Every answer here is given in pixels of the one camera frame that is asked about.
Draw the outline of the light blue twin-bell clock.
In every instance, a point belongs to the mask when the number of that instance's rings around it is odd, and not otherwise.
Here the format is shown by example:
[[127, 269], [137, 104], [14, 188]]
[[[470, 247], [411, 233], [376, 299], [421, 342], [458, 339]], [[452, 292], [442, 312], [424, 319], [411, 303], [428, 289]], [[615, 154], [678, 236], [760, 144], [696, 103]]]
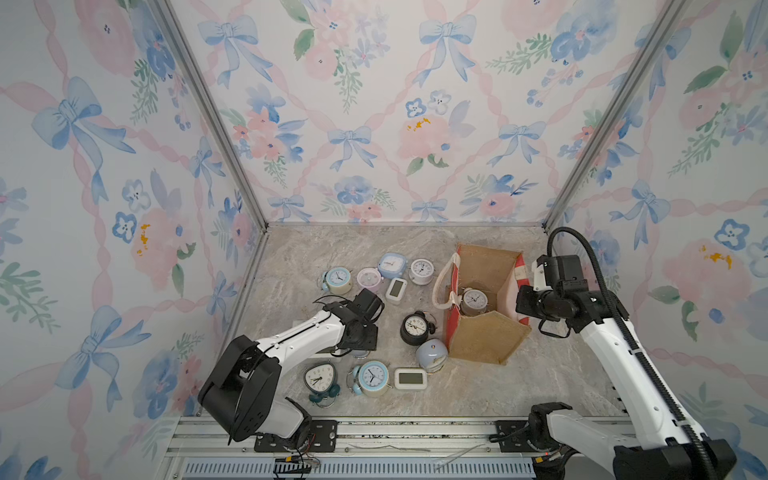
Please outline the light blue twin-bell clock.
[[354, 395], [380, 397], [388, 391], [389, 379], [388, 367], [372, 360], [354, 366], [347, 376], [347, 385]]

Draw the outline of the white round clock with legs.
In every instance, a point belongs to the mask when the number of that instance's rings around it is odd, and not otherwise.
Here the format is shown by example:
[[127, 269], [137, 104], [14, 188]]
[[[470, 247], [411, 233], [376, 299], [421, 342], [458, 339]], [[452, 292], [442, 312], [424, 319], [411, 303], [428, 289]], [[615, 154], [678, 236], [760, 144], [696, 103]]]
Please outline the white round clock with legs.
[[467, 288], [462, 293], [460, 310], [465, 316], [478, 316], [487, 312], [489, 299], [479, 289]]

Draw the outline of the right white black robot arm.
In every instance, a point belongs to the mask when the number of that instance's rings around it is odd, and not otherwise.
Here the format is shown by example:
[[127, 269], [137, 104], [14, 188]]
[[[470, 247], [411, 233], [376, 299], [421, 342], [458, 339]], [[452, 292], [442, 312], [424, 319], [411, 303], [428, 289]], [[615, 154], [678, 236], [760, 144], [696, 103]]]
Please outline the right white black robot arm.
[[724, 479], [736, 466], [731, 446], [707, 434], [671, 392], [617, 297], [590, 290], [577, 256], [540, 256], [532, 284], [519, 289], [516, 310], [541, 322], [564, 321], [582, 337], [634, 429], [633, 436], [614, 434], [562, 402], [543, 403], [529, 414], [532, 447], [566, 447], [617, 479]]

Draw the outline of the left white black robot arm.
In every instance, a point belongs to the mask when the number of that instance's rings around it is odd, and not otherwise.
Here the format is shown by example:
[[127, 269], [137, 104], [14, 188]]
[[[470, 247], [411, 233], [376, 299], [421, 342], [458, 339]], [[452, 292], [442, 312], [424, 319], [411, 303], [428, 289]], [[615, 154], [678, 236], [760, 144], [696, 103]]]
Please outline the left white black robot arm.
[[276, 396], [281, 377], [316, 353], [373, 351], [383, 300], [368, 289], [353, 299], [338, 297], [311, 318], [282, 333], [254, 341], [245, 335], [224, 349], [198, 393], [198, 403], [226, 431], [244, 441], [271, 435], [289, 448], [310, 439], [312, 417], [297, 402]]

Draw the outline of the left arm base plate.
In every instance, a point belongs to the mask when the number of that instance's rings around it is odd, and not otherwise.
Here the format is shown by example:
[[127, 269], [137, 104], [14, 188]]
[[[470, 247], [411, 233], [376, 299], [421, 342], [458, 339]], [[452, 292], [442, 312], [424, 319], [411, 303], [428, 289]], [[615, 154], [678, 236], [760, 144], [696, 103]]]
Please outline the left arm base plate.
[[290, 438], [258, 433], [254, 451], [257, 453], [333, 453], [336, 450], [339, 422], [313, 419], [303, 423]]

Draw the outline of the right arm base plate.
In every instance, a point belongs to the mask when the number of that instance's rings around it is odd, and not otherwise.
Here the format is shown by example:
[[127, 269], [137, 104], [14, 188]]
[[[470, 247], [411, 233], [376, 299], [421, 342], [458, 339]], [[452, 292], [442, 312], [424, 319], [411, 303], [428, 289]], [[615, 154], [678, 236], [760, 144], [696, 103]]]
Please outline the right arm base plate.
[[503, 453], [531, 453], [537, 455], [565, 454], [575, 451], [572, 447], [554, 440], [546, 426], [531, 426], [523, 420], [499, 420], [496, 432], [489, 441], [497, 444]]

